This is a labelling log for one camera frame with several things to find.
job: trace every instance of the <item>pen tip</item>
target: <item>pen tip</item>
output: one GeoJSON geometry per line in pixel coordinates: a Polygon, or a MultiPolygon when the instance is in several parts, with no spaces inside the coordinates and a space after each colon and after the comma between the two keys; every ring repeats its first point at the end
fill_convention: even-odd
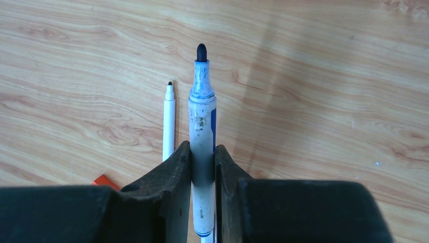
{"type": "Polygon", "coordinates": [[[198,45],[197,48],[197,62],[207,61],[207,49],[203,43],[198,45]]]}

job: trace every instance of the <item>pen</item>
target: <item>pen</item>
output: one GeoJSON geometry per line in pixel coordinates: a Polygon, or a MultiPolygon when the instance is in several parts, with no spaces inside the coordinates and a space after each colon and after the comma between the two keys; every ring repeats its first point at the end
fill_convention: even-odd
{"type": "Polygon", "coordinates": [[[168,82],[164,99],[164,131],[162,137],[162,161],[165,161],[174,152],[176,119],[176,100],[173,84],[168,82]]]}
{"type": "Polygon", "coordinates": [[[194,68],[194,85],[188,99],[193,220],[198,236],[207,237],[215,225],[216,96],[210,85],[204,44],[197,48],[194,68]]]}

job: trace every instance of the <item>white marker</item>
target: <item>white marker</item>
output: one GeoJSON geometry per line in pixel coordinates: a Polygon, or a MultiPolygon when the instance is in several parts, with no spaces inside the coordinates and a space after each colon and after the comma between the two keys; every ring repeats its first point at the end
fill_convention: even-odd
{"type": "Polygon", "coordinates": [[[192,205],[194,230],[200,237],[207,237],[215,226],[216,96],[210,85],[204,44],[198,46],[194,65],[194,85],[188,100],[192,205]]]}
{"type": "Polygon", "coordinates": [[[173,84],[167,85],[164,100],[164,135],[162,138],[162,161],[165,161],[174,152],[176,120],[176,100],[174,98],[173,84]]]}

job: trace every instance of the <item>black marker tip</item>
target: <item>black marker tip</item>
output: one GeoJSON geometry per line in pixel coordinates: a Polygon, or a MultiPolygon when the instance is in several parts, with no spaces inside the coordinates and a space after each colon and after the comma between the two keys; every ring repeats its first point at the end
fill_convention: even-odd
{"type": "Polygon", "coordinates": [[[198,45],[197,48],[197,62],[206,62],[207,61],[207,49],[203,43],[198,45]]]}

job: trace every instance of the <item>orange object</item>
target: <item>orange object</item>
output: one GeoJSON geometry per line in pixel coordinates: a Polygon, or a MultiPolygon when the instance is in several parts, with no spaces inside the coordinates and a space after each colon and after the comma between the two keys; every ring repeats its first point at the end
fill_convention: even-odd
{"type": "Polygon", "coordinates": [[[113,183],[111,180],[109,180],[109,178],[107,178],[107,176],[105,176],[104,174],[99,176],[97,179],[95,179],[93,181],[93,185],[95,185],[95,186],[110,186],[117,191],[120,190],[120,188],[117,185],[115,185],[115,183],[113,183]]]}

